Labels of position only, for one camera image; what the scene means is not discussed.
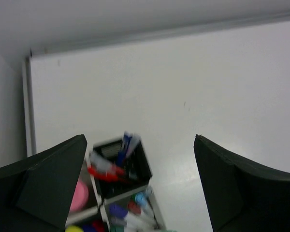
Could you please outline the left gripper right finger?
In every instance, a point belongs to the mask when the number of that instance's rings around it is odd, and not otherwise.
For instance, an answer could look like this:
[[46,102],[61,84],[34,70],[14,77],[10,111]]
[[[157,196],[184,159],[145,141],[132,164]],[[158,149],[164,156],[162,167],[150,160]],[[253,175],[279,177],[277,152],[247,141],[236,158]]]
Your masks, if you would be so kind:
[[290,232],[290,173],[196,135],[194,154],[215,232]]

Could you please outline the pink glitter bottle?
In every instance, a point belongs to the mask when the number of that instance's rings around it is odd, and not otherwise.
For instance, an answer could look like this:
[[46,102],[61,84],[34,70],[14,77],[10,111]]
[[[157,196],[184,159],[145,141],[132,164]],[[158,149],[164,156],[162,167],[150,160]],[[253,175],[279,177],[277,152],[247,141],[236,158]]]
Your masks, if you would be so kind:
[[88,198],[89,191],[87,185],[83,180],[78,179],[69,212],[73,213],[80,211],[85,207]]

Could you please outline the yellow cap black highlighter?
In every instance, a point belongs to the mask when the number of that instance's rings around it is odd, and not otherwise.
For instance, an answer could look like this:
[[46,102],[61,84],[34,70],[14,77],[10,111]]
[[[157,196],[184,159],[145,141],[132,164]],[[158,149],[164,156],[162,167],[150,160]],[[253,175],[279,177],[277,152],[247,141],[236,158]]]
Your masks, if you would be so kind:
[[70,225],[65,228],[65,232],[84,232],[82,227],[76,225]]

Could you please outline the teal cap white marker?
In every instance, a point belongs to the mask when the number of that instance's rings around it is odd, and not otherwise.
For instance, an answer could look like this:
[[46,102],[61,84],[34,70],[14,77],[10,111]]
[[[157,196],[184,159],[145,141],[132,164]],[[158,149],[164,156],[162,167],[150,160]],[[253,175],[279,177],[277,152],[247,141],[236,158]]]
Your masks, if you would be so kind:
[[122,226],[111,226],[110,232],[124,232],[125,228]]

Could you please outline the grey tip white marker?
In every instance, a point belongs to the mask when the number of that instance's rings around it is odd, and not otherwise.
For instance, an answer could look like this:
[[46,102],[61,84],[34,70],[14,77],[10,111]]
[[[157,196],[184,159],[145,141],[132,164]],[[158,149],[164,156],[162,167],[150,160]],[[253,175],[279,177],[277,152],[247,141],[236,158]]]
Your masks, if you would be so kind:
[[153,188],[151,186],[148,186],[144,191],[144,196],[148,198],[153,193]]

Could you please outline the mint cap white marker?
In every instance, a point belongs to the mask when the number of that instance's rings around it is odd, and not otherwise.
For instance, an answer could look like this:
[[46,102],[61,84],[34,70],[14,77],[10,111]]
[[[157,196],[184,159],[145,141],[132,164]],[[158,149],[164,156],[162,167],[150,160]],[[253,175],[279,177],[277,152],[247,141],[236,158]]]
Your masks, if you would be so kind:
[[127,213],[124,216],[124,220],[126,220],[128,223],[131,223],[132,225],[136,226],[136,228],[141,230],[153,230],[155,229],[155,224],[151,224],[149,222],[144,221],[140,217]]

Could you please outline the purple cap black highlighter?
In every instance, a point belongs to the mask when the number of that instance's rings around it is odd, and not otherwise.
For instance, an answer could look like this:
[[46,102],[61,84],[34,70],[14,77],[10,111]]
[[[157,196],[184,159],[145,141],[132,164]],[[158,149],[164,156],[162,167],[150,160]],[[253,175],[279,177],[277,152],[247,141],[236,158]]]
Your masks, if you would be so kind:
[[91,225],[82,226],[83,232],[96,232],[96,230]]

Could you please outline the pink cap black highlighter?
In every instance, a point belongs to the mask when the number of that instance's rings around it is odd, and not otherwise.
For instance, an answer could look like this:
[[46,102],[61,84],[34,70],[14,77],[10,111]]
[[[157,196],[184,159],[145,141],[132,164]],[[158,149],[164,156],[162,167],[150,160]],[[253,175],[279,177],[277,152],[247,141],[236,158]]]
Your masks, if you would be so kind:
[[105,232],[104,222],[102,220],[95,220],[91,223],[96,232]]

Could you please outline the red clear pen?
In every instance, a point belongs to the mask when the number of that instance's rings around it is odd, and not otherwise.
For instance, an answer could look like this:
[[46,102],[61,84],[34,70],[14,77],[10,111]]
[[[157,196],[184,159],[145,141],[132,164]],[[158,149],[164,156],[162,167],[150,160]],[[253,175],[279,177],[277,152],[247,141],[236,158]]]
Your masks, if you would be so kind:
[[100,156],[98,153],[95,151],[92,151],[89,154],[89,159],[90,163],[98,170],[101,172],[112,172],[113,171],[113,164]]

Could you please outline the red gel pen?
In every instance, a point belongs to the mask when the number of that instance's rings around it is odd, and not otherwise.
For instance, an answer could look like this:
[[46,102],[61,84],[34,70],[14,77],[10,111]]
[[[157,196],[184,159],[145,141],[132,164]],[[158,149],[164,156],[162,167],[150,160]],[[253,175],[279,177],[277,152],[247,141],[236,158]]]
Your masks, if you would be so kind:
[[106,182],[127,182],[124,178],[120,178],[115,174],[111,173],[100,173],[95,168],[92,168],[91,166],[87,168],[89,174],[93,176],[94,178]]

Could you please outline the purple cap white marker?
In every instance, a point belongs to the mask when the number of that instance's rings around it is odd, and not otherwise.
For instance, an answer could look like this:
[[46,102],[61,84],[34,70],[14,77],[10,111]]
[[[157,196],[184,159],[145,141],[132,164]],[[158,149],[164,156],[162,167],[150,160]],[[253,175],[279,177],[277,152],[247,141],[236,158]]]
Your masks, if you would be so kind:
[[109,212],[112,216],[121,218],[121,219],[125,218],[128,214],[127,209],[115,203],[109,205]]

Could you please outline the light blue cap marker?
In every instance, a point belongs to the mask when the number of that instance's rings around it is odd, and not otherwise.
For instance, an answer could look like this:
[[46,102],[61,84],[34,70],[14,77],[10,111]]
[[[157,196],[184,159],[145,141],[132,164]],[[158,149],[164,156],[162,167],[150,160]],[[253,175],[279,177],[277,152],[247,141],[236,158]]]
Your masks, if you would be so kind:
[[147,198],[144,196],[142,192],[138,193],[137,196],[137,203],[144,209],[144,210],[150,210],[151,207],[147,201]]

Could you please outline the green cap white marker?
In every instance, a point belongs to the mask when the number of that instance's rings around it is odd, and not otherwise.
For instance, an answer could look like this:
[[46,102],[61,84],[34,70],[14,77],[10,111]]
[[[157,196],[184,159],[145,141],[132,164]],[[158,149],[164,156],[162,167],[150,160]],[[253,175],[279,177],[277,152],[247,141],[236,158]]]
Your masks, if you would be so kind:
[[131,200],[134,201],[135,203],[137,203],[137,196],[138,196],[138,193],[135,193],[131,196]]

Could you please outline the dark blue pen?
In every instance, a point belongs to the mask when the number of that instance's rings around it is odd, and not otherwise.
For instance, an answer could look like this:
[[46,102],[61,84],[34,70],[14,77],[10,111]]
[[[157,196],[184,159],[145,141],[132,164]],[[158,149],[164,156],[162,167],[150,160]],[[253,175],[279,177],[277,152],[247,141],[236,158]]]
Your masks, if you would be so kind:
[[116,165],[119,167],[122,167],[123,165],[131,140],[132,140],[132,135],[129,134],[127,131],[124,132],[121,147],[120,147],[120,150],[118,151],[117,159],[116,159]]

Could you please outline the blue clear pen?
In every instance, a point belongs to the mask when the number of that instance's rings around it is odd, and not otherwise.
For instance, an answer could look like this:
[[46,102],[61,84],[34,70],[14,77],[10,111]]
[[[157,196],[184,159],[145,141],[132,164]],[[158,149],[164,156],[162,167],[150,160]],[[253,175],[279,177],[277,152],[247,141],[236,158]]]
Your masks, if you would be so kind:
[[138,146],[138,144],[141,141],[141,136],[138,134],[133,134],[132,138],[130,139],[130,143],[128,145],[127,148],[127,152],[126,152],[126,158],[129,158],[132,153],[134,152],[134,150],[136,149],[136,147]]

